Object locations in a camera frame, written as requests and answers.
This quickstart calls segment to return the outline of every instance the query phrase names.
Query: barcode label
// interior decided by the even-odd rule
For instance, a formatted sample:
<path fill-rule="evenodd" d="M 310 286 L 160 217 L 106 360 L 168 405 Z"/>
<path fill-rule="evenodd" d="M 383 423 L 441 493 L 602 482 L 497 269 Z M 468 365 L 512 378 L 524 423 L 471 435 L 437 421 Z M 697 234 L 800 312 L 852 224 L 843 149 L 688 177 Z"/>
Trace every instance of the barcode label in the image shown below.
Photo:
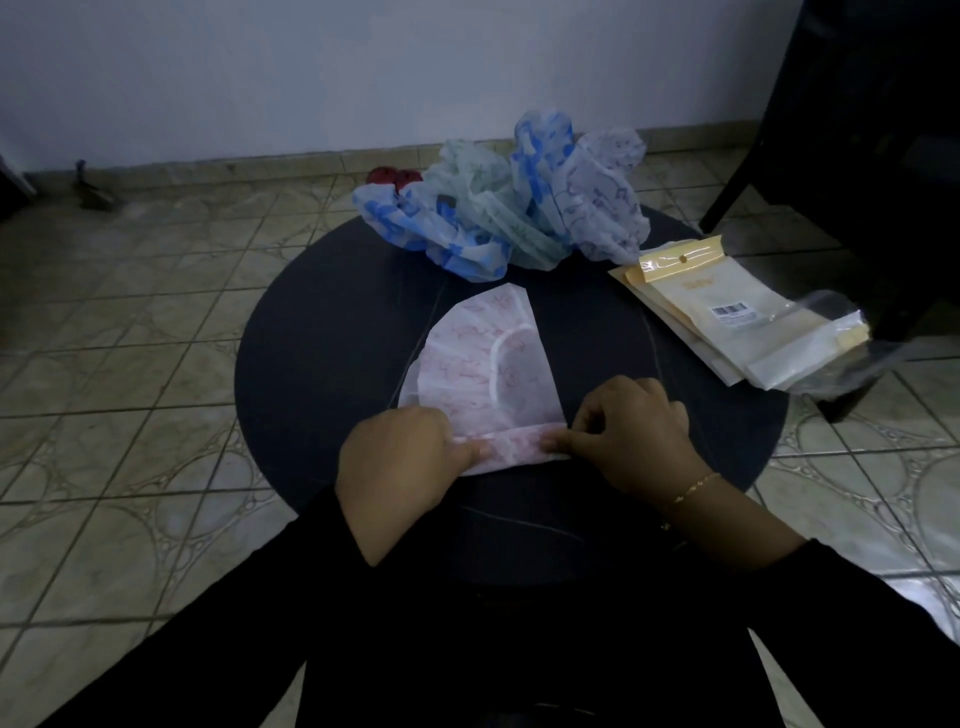
<path fill-rule="evenodd" d="M 712 306 L 710 310 L 721 324 L 728 327 L 742 327 L 756 321 L 758 318 L 756 311 L 742 301 L 728 303 L 727 305 Z"/>

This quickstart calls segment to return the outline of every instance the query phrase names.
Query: round black table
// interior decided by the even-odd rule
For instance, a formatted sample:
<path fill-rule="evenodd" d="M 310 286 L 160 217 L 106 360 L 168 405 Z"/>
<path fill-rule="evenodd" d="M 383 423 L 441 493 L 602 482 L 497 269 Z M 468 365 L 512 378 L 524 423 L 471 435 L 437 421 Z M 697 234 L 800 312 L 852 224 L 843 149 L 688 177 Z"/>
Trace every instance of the round black table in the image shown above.
<path fill-rule="evenodd" d="M 698 237 L 644 209 L 644 247 Z M 427 331 L 455 303 L 502 283 L 527 290 L 560 401 L 572 420 L 605 379 L 656 376 L 690 415 L 710 465 L 746 490 L 780 437 L 787 396 L 727 387 L 628 290 L 579 254 L 543 273 L 469 283 L 382 240 L 360 218 L 301 253 L 260 299 L 236 364 L 236 407 L 257 466 L 294 510 L 332 484 L 360 420 L 396 404 Z M 656 519 L 589 465 L 553 462 L 461 478 L 384 567 L 486 586 L 565 582 L 657 558 Z"/>

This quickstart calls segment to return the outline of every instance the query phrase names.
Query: gold bracelet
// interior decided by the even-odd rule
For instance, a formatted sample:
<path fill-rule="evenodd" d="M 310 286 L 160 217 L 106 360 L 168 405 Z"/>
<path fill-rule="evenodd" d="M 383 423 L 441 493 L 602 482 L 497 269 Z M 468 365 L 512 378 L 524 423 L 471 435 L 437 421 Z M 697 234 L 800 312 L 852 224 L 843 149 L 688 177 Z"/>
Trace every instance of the gold bracelet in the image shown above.
<path fill-rule="evenodd" d="M 693 492 L 697 490 L 697 488 L 704 485 L 705 483 L 710 482 L 713 478 L 719 477 L 719 476 L 720 476 L 720 473 L 711 473 L 707 475 L 707 477 L 703 477 L 697 482 L 695 482 L 693 485 L 691 485 L 689 488 L 687 488 L 685 491 L 683 491 L 681 494 L 679 494 L 677 497 L 673 499 L 673 502 L 670 503 L 670 510 L 676 509 L 677 506 L 679 506 L 681 503 L 684 502 L 684 500 L 686 500 L 688 497 L 693 495 Z M 664 531 L 669 531 L 670 524 L 667 522 L 663 522 L 662 528 Z"/>

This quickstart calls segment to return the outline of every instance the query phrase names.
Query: hand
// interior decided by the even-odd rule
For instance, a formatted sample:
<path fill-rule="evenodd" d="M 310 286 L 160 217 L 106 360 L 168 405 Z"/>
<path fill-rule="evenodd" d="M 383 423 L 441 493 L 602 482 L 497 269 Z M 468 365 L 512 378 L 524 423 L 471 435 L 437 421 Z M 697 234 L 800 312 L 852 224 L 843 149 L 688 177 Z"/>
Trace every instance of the hand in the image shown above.
<path fill-rule="evenodd" d="M 479 440 L 454 445 L 439 409 L 401 407 L 357 425 L 340 448 L 334 491 L 367 563 L 379 564 L 461 473 L 489 456 Z"/>
<path fill-rule="evenodd" d="M 710 473 L 689 424 L 658 380 L 615 376 L 586 396 L 571 429 L 548 432 L 540 447 L 583 457 L 614 488 L 663 508 Z"/>

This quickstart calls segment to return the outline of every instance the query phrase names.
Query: baseboard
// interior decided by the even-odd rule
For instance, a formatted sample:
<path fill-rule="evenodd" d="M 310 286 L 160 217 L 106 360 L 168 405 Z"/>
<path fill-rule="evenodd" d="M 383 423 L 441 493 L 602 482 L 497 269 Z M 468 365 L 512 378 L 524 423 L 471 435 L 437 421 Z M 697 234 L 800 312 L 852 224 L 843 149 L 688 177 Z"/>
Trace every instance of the baseboard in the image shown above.
<path fill-rule="evenodd" d="M 729 121 L 692 127 L 666 127 L 638 131 L 647 142 L 648 153 L 659 154 L 746 146 L 753 143 L 758 128 L 758 121 Z M 509 154 L 514 148 L 512 139 L 492 139 L 484 143 L 503 155 Z M 258 182 L 291 177 L 364 173 L 380 166 L 423 169 L 440 158 L 440 148 L 440 144 L 424 144 L 394 149 L 317 152 L 279 157 L 161 162 L 135 167 L 87 168 L 86 175 L 87 180 L 92 184 L 117 191 L 179 184 Z M 28 172 L 26 178 L 39 190 L 40 194 L 59 196 L 69 192 L 74 172 L 73 170 Z"/>

